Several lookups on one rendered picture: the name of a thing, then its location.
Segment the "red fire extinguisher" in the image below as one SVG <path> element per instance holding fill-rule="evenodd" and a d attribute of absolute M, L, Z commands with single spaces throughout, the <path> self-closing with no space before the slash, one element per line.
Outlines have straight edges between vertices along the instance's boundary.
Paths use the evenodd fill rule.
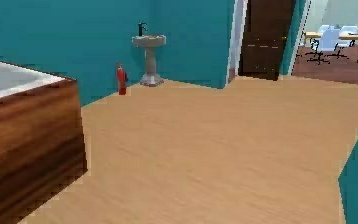
<path fill-rule="evenodd" d="M 116 63 L 117 65 L 117 82 L 118 82 L 118 93 L 120 95 L 125 95 L 127 92 L 127 73 L 124 71 L 120 62 Z"/>

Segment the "dark brown room door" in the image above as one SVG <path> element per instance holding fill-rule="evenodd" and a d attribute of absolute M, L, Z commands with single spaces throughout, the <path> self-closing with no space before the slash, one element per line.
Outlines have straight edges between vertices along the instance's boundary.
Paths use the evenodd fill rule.
<path fill-rule="evenodd" d="M 248 0 L 238 74 L 277 81 L 296 0 Z"/>

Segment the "wood panelled white bathtub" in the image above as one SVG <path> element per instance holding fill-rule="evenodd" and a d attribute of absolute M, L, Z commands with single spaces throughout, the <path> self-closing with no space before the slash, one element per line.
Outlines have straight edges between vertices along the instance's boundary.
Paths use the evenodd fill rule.
<path fill-rule="evenodd" d="M 87 172 L 77 81 L 0 61 L 0 224 Z"/>

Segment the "white chair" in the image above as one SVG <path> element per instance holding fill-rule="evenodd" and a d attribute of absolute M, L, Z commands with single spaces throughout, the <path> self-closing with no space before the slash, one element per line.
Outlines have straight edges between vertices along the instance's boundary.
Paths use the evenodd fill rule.
<path fill-rule="evenodd" d="M 334 26 L 322 25 L 320 31 L 322 32 L 322 35 L 319 39 L 317 50 L 334 51 L 339 40 L 340 30 L 336 29 Z"/>

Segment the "light wooden table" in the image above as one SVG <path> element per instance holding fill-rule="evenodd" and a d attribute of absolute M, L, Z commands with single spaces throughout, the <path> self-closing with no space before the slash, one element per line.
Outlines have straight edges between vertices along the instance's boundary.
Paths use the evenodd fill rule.
<path fill-rule="evenodd" d="M 358 34 L 355 33 L 342 33 L 337 29 L 328 29 L 323 33 L 305 32 L 304 43 L 307 40 L 312 41 L 312 52 L 305 53 L 305 56 L 311 55 L 308 62 L 330 63 L 329 58 L 346 58 L 349 56 L 342 53 L 345 48 L 353 47 L 358 42 Z"/>

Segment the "grey pedestal sink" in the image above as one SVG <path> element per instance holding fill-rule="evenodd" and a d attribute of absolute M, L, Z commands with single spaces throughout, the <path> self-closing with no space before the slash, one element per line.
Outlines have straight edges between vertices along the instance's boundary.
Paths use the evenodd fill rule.
<path fill-rule="evenodd" d="M 132 38 L 132 43 L 145 50 L 145 72 L 140 80 L 140 84 L 155 87 L 164 82 L 157 73 L 155 49 L 166 44 L 165 35 L 142 35 Z"/>

